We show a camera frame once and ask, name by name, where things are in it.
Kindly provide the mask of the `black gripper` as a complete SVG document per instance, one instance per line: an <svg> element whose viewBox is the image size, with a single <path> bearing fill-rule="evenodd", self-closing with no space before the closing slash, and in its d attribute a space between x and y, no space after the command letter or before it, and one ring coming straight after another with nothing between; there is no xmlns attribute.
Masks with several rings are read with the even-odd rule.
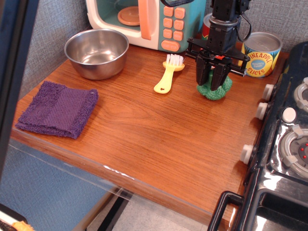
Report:
<svg viewBox="0 0 308 231"><path fill-rule="evenodd" d="M208 81L212 68L211 90L215 91L226 80L228 73L244 76L246 64L250 58L235 48L236 41L245 42L250 32L244 37L239 36L239 23L211 23L207 40L188 38L186 56L196 61L196 82L199 86Z"/></svg>

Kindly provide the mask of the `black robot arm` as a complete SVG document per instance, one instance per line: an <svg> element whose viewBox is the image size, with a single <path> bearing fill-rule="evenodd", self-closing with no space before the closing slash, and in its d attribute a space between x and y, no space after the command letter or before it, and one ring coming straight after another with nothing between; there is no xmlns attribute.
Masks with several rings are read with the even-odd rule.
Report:
<svg viewBox="0 0 308 231"><path fill-rule="evenodd" d="M239 29L241 19L249 9L248 0L213 0L210 29L207 40L189 38L186 56L196 61L196 81L202 86L210 82L210 90L215 91L225 82L230 72L245 75L250 58L235 47L241 39Z"/></svg>

